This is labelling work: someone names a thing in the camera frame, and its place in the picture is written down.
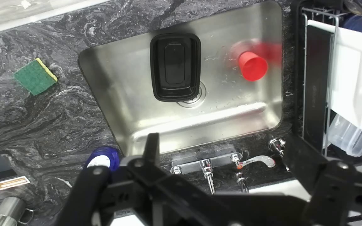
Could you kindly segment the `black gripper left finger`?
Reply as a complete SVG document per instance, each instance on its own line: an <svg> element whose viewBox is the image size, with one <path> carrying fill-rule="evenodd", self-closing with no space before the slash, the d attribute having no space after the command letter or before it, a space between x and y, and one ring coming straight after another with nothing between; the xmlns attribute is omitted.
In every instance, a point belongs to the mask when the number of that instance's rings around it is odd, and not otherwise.
<svg viewBox="0 0 362 226"><path fill-rule="evenodd" d="M152 185L162 173L160 135L147 137L143 155L111 172L97 166L80 171L54 226L108 226L116 212L133 210L149 226L165 226L163 205Z"/></svg>

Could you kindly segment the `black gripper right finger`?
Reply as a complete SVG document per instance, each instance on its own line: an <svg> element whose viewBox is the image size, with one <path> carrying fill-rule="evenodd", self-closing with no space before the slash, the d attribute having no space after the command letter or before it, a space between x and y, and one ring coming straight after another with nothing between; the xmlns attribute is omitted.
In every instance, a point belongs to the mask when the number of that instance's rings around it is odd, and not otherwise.
<svg viewBox="0 0 362 226"><path fill-rule="evenodd" d="M346 226L349 212L362 216L362 172L343 161L329 161L298 136L284 146L283 161L310 195L302 224Z"/></svg>

